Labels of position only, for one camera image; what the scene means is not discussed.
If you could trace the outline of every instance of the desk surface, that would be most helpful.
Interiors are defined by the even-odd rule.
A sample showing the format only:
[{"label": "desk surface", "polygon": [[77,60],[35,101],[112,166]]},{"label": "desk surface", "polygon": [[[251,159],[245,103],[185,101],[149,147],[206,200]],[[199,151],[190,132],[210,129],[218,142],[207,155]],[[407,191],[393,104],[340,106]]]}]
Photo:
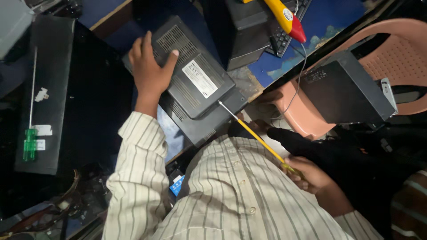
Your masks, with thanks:
[{"label": "desk surface", "polygon": [[[131,1],[83,0],[84,11],[79,21],[86,27],[94,29]],[[304,44],[307,54],[312,54],[319,49],[344,28],[362,17],[365,11],[361,0],[312,0],[304,19],[301,21],[309,40]],[[141,29],[138,24],[132,21],[126,23],[117,33],[113,34],[120,35],[120,32],[126,32],[125,39],[122,37],[122,33],[119,38],[112,36],[104,40],[112,45],[111,41],[120,39],[122,42],[120,42],[118,50],[127,51],[132,46],[133,41],[143,35],[145,31],[146,29]],[[303,60],[301,52],[300,44],[292,40],[283,58],[276,58],[271,54],[263,53],[257,62],[230,71],[228,74],[234,79],[240,92],[251,102],[261,95],[266,87],[300,63]],[[179,128],[162,109],[159,109],[159,122],[161,122],[162,128],[168,132],[167,143],[170,152],[165,161],[169,161],[187,147],[188,143],[186,143]]]}]

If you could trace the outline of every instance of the plastic chair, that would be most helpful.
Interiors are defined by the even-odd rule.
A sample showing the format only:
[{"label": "plastic chair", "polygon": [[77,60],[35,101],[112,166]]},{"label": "plastic chair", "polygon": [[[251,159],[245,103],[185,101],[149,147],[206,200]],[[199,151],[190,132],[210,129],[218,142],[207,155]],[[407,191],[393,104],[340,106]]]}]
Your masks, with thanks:
[{"label": "plastic chair", "polygon": [[[391,35],[376,50],[359,60],[372,79],[388,77],[392,86],[427,87],[427,44],[425,44],[427,23],[419,20],[397,18],[372,24],[357,32],[317,63],[377,33]],[[297,78],[298,76],[280,88],[260,96],[259,102],[274,104],[279,111],[283,112],[295,94]],[[416,114],[425,110],[427,110],[427,94],[416,101],[398,104],[399,115]],[[335,124],[325,122],[301,89],[284,114],[284,118],[295,132],[311,140],[318,139],[335,126]]]}]

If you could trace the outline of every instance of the table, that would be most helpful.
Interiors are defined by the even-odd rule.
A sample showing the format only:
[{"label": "table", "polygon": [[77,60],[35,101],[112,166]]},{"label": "table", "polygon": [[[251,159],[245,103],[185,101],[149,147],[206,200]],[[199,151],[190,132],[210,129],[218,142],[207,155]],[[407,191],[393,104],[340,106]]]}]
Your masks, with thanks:
[{"label": "table", "polygon": [[[83,0],[84,13],[79,21],[119,51],[126,52],[133,41],[146,31],[141,29],[140,24],[130,21],[132,19],[131,3],[132,0]],[[203,17],[195,9],[190,9],[195,11],[192,15],[198,15],[197,18],[203,21]],[[301,21],[307,36],[307,42],[304,44],[307,54],[315,52],[344,28],[362,17],[365,12],[366,9],[360,0],[313,0]],[[304,59],[301,52],[299,43],[292,40],[283,58],[263,53],[257,62],[230,71],[228,74],[248,102],[252,102],[262,94],[265,88]],[[183,152],[189,143],[160,107],[158,112],[158,120],[167,135],[166,142],[169,144],[170,151],[165,159],[169,162],[174,156]]]}]

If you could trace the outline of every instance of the keyboard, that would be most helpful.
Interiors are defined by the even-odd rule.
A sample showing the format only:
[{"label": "keyboard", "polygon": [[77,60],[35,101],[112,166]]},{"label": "keyboard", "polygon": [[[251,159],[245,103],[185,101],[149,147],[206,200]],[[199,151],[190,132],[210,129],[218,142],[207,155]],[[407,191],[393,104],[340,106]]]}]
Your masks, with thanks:
[{"label": "keyboard", "polygon": [[[282,0],[283,4],[292,12],[295,11],[296,1],[299,3],[296,17],[301,21],[305,15],[305,12],[307,11],[308,6],[311,3],[311,0]],[[283,57],[283,54],[285,54],[285,51],[288,48],[291,40],[292,38],[287,35],[281,27],[278,27],[277,30],[273,33],[273,36],[270,37],[270,46],[267,47],[265,51],[273,54],[278,58],[281,58]]]}]

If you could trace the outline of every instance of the left hand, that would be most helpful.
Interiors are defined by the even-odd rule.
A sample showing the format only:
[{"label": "left hand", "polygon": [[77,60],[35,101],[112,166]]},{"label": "left hand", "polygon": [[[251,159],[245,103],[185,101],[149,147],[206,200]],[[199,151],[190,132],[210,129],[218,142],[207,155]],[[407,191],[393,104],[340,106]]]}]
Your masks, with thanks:
[{"label": "left hand", "polygon": [[129,61],[138,89],[135,111],[157,117],[157,104],[160,95],[167,89],[178,60],[178,50],[173,50],[165,64],[160,67],[154,59],[151,46],[151,32],[138,38],[129,51]]}]

